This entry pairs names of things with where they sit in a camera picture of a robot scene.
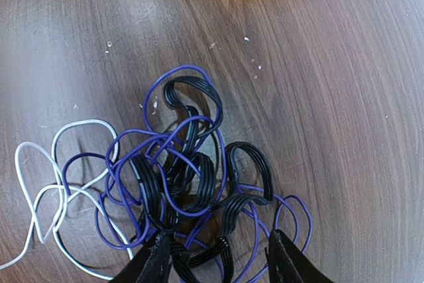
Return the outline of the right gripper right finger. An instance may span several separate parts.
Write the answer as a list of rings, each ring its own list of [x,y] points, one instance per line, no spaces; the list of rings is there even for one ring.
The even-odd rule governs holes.
[[[279,229],[270,232],[266,258],[270,282],[333,282],[320,272]]]

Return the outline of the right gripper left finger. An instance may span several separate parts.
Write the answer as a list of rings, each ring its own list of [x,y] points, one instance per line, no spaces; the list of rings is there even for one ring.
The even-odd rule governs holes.
[[[168,282],[172,267],[170,257],[169,237],[163,232],[157,232],[109,282]]]

